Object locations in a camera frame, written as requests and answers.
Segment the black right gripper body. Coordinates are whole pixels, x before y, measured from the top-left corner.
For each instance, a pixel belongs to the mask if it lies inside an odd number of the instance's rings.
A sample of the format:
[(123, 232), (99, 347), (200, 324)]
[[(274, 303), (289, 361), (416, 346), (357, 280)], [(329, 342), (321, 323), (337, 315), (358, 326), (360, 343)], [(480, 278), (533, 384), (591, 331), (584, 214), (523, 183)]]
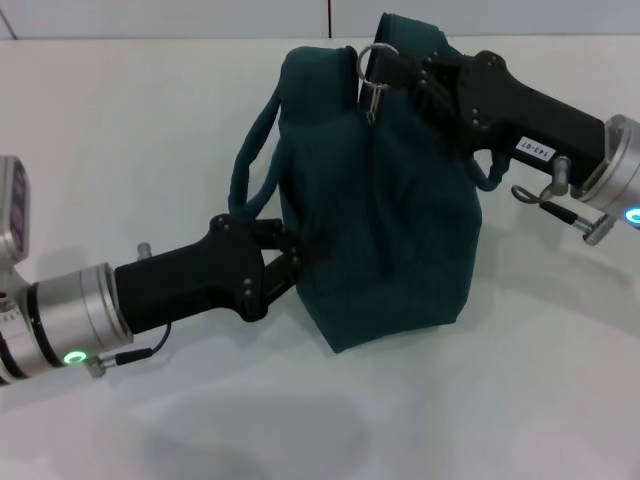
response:
[(493, 52), (465, 58), (456, 87), (455, 148), (464, 157), (486, 149), (550, 175), (564, 155), (574, 186), (605, 158), (601, 120), (522, 84)]

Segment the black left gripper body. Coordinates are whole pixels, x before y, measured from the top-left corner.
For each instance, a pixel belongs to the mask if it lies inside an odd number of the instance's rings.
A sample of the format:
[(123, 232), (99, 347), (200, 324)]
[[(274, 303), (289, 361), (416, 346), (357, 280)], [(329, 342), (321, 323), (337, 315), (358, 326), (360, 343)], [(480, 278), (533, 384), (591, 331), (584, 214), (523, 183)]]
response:
[(135, 334), (218, 308), (258, 321), (264, 270), (250, 227), (220, 215), (201, 240), (116, 268), (119, 310)]

